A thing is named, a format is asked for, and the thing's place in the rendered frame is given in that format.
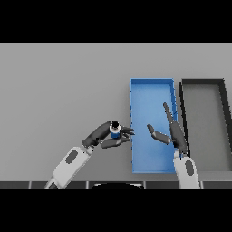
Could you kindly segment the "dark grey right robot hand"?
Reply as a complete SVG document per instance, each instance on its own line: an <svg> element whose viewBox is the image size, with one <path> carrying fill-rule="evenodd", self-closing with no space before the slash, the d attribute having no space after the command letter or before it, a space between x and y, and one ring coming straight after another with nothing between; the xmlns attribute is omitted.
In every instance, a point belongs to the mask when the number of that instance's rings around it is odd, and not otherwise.
<svg viewBox="0 0 232 232"><path fill-rule="evenodd" d="M154 140L160 141L167 145L172 143L173 146L179 150L180 154L182 154L183 156L187 156L189 152L183 130L181 129L179 123L174 120L169 106L166 102L163 103L163 107L169 122L170 136L154 130L154 128L150 124L147 125L149 133Z"/></svg>

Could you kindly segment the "blue bin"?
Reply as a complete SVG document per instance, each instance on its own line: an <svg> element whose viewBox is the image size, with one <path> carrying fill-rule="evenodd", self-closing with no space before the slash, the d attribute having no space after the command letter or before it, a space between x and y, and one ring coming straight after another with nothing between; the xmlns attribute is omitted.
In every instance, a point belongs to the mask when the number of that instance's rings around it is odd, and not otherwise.
<svg viewBox="0 0 232 232"><path fill-rule="evenodd" d="M130 126L134 129L131 137L132 172L135 174L175 172L173 144L154 140L147 127L150 124L155 131L170 136L164 102L176 121L178 113L172 78L130 79Z"/></svg>

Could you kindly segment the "blue pipe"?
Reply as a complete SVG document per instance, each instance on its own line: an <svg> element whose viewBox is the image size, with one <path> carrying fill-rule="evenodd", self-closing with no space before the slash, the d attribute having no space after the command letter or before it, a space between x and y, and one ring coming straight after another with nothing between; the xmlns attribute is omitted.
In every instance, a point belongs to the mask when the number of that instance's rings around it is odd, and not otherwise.
<svg viewBox="0 0 232 232"><path fill-rule="evenodd" d="M118 139L120 137L121 126L117 121L113 121L110 125L110 132L112 139Z"/></svg>

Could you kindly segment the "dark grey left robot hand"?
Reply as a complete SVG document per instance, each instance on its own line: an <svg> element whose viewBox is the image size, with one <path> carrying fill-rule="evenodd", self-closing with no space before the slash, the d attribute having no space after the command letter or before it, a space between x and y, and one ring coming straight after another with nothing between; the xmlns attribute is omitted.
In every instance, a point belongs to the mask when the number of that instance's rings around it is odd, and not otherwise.
<svg viewBox="0 0 232 232"><path fill-rule="evenodd" d="M110 125L112 121L106 121L96 128L85 140L82 145L85 148L101 145L103 149L118 147L124 142L130 141L130 135L133 135L133 129L121 126L120 137L118 139L111 138Z"/></svg>

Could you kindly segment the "dark grey bin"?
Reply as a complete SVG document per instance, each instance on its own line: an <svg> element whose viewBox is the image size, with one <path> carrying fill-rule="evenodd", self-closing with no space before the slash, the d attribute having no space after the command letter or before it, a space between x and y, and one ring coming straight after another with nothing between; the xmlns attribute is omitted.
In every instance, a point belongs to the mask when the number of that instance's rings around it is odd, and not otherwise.
<svg viewBox="0 0 232 232"><path fill-rule="evenodd" d="M180 107L188 154L198 171L232 171L232 118L224 79L182 79Z"/></svg>

